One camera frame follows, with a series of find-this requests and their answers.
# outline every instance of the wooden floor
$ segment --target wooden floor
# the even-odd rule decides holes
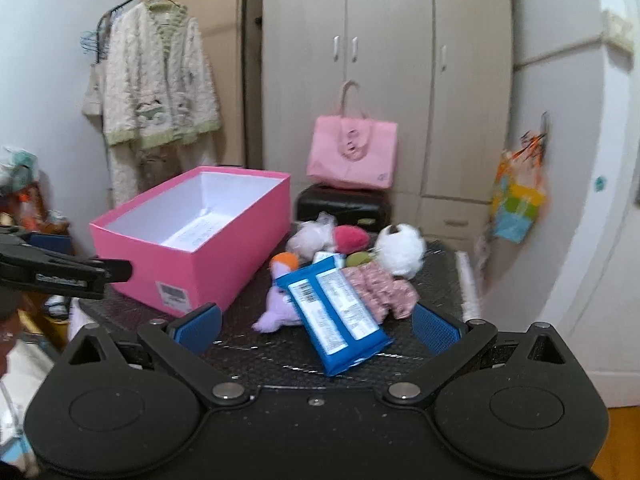
[[[602,480],[640,479],[640,407],[609,410],[609,436],[593,464]]]

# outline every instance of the pink floral cloth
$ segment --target pink floral cloth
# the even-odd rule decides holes
[[[378,324],[385,320],[390,310],[396,319],[407,318],[414,310],[418,293],[411,283],[394,280],[376,262],[347,267],[342,272]]]

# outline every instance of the green plush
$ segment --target green plush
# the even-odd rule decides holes
[[[373,261],[373,257],[366,251],[360,251],[359,253],[353,253],[347,256],[346,266],[357,267],[362,264],[368,264]]]

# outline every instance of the cabinet handle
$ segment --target cabinet handle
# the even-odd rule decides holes
[[[351,61],[354,63],[358,60],[358,37],[351,40]]]
[[[447,45],[440,47],[440,71],[444,72],[447,69]]]
[[[334,61],[340,57],[340,36],[334,38]]]
[[[469,222],[468,220],[445,220],[444,225],[447,227],[467,227]]]

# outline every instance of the clothing rack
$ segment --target clothing rack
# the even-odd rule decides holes
[[[95,62],[99,63],[100,62],[100,27],[102,26],[102,22],[104,21],[104,19],[108,16],[111,16],[116,10],[121,9],[122,7],[126,6],[127,4],[130,4],[131,2],[133,2],[135,0],[126,0],[124,2],[122,2],[119,5],[116,5],[115,7],[109,9],[107,12],[105,12],[101,17],[100,17],[100,21],[98,21],[98,25],[95,28],[95,39],[97,41],[97,52],[96,52],[96,59]],[[246,129],[246,71],[245,71],[245,58],[246,58],[246,53],[245,53],[245,46],[246,46],[246,0],[241,0],[240,3],[241,9],[240,9],[240,50],[242,51],[240,53],[240,79],[242,81],[242,112],[243,112],[243,117],[242,117],[242,136],[244,137],[244,163],[247,164],[248,161],[248,135],[247,135],[247,129]]]

